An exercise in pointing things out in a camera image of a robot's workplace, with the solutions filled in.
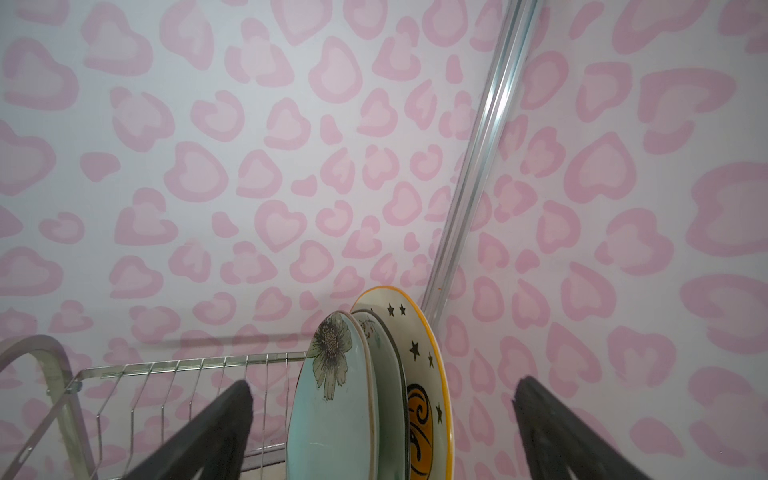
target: curved metal handle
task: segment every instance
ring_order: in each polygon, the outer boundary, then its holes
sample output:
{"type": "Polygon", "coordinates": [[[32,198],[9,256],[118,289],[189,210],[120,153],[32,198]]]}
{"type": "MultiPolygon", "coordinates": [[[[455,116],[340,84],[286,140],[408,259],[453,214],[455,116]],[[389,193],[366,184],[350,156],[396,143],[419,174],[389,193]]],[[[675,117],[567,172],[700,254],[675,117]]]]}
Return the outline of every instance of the curved metal handle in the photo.
{"type": "Polygon", "coordinates": [[[91,478],[94,471],[93,454],[77,392],[71,388],[74,376],[64,347],[58,340],[48,335],[16,336],[5,339],[0,342],[0,372],[18,357],[27,353],[33,355],[42,368],[53,406],[5,470],[2,480],[10,480],[16,475],[53,422],[53,418],[58,418],[58,427],[64,439],[74,477],[91,478]]]}

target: star-patterned plate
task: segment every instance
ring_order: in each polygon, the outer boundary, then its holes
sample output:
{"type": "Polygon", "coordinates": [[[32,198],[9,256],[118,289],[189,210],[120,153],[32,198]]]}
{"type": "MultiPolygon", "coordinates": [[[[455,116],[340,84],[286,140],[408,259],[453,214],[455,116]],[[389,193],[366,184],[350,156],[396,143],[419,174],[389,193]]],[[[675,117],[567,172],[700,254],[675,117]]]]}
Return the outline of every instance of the star-patterned plate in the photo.
{"type": "Polygon", "coordinates": [[[288,430],[288,478],[376,480],[378,397],[365,333],[348,313],[331,313],[306,357],[288,430]]]}
{"type": "Polygon", "coordinates": [[[411,470],[406,375],[395,340],[384,322],[371,310],[355,310],[368,340],[376,391],[379,394],[379,476],[408,480],[411,470]]]}
{"type": "Polygon", "coordinates": [[[453,479],[453,424],[445,369],[424,314],[401,290],[378,286],[357,299],[353,311],[372,310],[395,340],[406,374],[411,480],[453,479]]]}

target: metal frame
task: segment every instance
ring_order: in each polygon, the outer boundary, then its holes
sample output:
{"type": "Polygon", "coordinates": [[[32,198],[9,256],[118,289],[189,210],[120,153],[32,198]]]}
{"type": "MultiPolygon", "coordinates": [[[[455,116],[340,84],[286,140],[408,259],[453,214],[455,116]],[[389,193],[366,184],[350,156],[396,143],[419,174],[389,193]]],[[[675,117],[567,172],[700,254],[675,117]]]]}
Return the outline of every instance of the metal frame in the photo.
{"type": "Polygon", "coordinates": [[[541,3],[539,0],[509,2],[435,265],[424,292],[421,307],[433,329],[448,301],[453,276],[511,108],[541,3]]]}
{"type": "MultiPolygon", "coordinates": [[[[302,362],[306,358],[306,352],[219,356],[203,359],[169,360],[163,362],[134,363],[118,366],[100,366],[82,370],[77,375],[73,376],[67,355],[64,351],[64,347],[61,346],[61,344],[51,336],[33,335],[15,337],[12,339],[4,340],[0,343],[0,372],[18,357],[27,353],[32,354],[40,363],[40,366],[45,375],[45,381],[48,385],[48,394],[51,396],[51,402],[53,406],[48,411],[48,414],[45,416],[40,425],[38,425],[38,427],[29,436],[27,442],[14,457],[10,466],[2,474],[2,480],[12,480],[15,477],[15,475],[18,473],[18,470],[24,465],[24,462],[35,449],[35,446],[37,446],[37,444],[40,442],[43,435],[48,431],[48,428],[51,426],[55,419],[58,420],[59,429],[61,430],[61,437],[64,439],[74,477],[78,480],[98,480],[98,469],[101,466],[103,459],[101,414],[109,403],[110,399],[113,398],[113,395],[117,390],[118,383],[124,377],[140,376],[144,377],[144,381],[141,383],[141,389],[139,390],[138,395],[131,403],[131,444],[129,447],[129,456],[126,461],[123,476],[128,474],[131,467],[131,460],[133,458],[134,414],[136,406],[151,375],[168,372],[173,373],[173,378],[170,381],[170,385],[168,386],[165,399],[163,404],[160,406],[160,414],[161,418],[163,418],[165,415],[165,406],[167,404],[171,388],[174,385],[176,374],[185,371],[197,372],[194,389],[190,394],[190,401],[188,406],[189,417],[187,420],[190,421],[192,419],[194,393],[197,390],[197,385],[200,381],[200,374],[203,372],[203,370],[221,370],[222,375],[219,380],[217,391],[218,395],[218,392],[221,391],[224,378],[223,373],[227,368],[244,367],[243,378],[245,379],[248,374],[249,366],[266,365],[264,382],[265,384],[268,384],[270,364],[285,363],[286,366],[288,366],[289,363],[302,362]],[[78,401],[78,392],[82,389],[83,381],[88,379],[115,379],[115,383],[112,386],[110,394],[106,399],[104,399],[96,415],[96,425],[98,429],[98,460],[96,462],[94,461],[94,456],[91,453],[91,445],[88,440],[88,434],[86,432],[80,402],[78,401]]],[[[286,390],[284,392],[287,399],[288,395],[290,394],[291,384],[290,373],[286,372],[286,375],[286,390]]],[[[266,405],[267,394],[268,392],[264,392],[263,394],[264,405],[266,405]]],[[[262,430],[264,430],[266,427],[265,422],[266,412],[263,416],[262,430]]],[[[288,402],[286,402],[284,426],[286,440],[289,427],[290,421],[288,416],[288,402]]],[[[161,422],[161,444],[163,445],[167,440],[168,439],[165,438],[164,422],[161,422]]],[[[265,466],[285,462],[285,459],[286,442],[266,445],[266,435],[262,433],[261,447],[249,452],[245,452],[242,471],[245,472],[246,470],[263,468],[265,466]]]]}
{"type": "Polygon", "coordinates": [[[52,336],[17,336],[0,342],[0,372],[18,357],[32,354],[40,364],[52,407],[5,470],[2,480],[12,480],[55,419],[67,449],[75,478],[93,475],[94,459],[88,443],[78,390],[64,347],[52,336]]]}

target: light blue plate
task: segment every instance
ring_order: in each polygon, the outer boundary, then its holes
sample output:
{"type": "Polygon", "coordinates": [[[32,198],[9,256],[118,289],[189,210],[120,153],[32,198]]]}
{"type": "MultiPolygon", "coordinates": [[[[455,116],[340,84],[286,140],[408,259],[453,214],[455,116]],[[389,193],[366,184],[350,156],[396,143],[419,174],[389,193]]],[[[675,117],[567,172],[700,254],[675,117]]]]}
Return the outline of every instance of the light blue plate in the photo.
{"type": "Polygon", "coordinates": [[[408,480],[411,439],[406,375],[395,340],[372,310],[356,310],[352,316],[368,340],[379,394],[379,479],[408,480]]]}
{"type": "Polygon", "coordinates": [[[379,413],[371,354],[344,312],[317,327],[299,374],[288,431],[291,480],[376,480],[379,413]]]}

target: stack of plates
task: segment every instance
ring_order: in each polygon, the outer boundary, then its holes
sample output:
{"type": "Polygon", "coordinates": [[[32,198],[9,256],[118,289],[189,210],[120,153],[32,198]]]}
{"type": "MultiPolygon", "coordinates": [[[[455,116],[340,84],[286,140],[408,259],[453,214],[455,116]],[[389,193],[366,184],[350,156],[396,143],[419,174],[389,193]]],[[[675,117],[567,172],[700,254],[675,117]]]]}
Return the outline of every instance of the stack of plates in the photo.
{"type": "Polygon", "coordinates": [[[445,370],[421,310],[381,286],[315,332],[288,432],[290,480],[453,478],[445,370]]]}

